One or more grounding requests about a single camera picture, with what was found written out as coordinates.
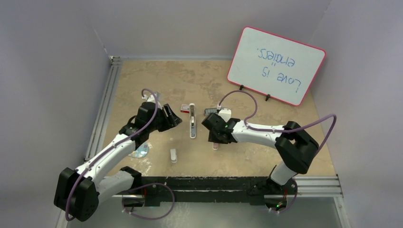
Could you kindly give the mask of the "red white staple box sleeve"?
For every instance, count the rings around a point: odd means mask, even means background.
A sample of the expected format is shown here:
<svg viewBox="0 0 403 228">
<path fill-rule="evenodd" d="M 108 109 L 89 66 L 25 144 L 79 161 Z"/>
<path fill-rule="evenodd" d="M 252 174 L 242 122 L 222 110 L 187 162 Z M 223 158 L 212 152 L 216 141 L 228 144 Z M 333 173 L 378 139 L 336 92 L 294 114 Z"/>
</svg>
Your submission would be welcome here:
<svg viewBox="0 0 403 228">
<path fill-rule="evenodd" d="M 188 104 L 182 104 L 180 108 L 181 113 L 190 113 L 190 106 Z"/>
</svg>

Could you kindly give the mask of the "long white stapler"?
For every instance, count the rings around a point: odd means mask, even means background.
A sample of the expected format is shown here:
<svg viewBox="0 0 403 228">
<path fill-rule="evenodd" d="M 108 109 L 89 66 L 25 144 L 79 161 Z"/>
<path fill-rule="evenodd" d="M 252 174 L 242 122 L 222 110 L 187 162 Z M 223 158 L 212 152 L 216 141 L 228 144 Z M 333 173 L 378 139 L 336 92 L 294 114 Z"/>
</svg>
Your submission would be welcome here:
<svg viewBox="0 0 403 228">
<path fill-rule="evenodd" d="M 189 104 L 189 109 L 190 109 L 190 138 L 195 139 L 196 138 L 196 110 L 195 110 L 195 104 L 190 103 Z"/>
</svg>

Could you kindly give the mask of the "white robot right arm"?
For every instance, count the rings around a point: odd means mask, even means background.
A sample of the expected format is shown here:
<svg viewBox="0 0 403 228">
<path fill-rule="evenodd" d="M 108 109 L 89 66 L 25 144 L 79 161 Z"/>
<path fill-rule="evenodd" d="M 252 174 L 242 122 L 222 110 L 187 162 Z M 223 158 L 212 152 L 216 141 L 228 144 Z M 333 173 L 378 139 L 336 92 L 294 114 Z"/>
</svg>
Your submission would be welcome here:
<svg viewBox="0 0 403 228">
<path fill-rule="evenodd" d="M 278 126 L 246 125 L 241 119 L 226 121 L 212 113 L 202 125 L 209 130 L 208 140 L 212 143 L 254 143 L 276 149 L 282 161 L 267 180 L 267 188 L 272 193 L 279 193 L 296 175 L 306 174 L 319 149 L 317 141 L 293 121 Z"/>
</svg>

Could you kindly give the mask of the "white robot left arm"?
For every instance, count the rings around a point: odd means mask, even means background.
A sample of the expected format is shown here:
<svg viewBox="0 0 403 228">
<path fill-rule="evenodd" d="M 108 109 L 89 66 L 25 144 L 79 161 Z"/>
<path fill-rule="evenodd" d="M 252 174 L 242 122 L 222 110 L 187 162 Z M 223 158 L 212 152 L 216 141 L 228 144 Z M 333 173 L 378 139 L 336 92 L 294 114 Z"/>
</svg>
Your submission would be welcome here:
<svg viewBox="0 0 403 228">
<path fill-rule="evenodd" d="M 126 156 L 144 144 L 152 132 L 164 132 L 182 123 L 168 104 L 143 102 L 115 138 L 96 156 L 75 169 L 65 168 L 58 177 L 54 205 L 65 213 L 66 221 L 88 220 L 106 196 L 127 191 L 137 194 L 142 187 L 134 169 L 123 168 L 107 174 Z"/>
</svg>

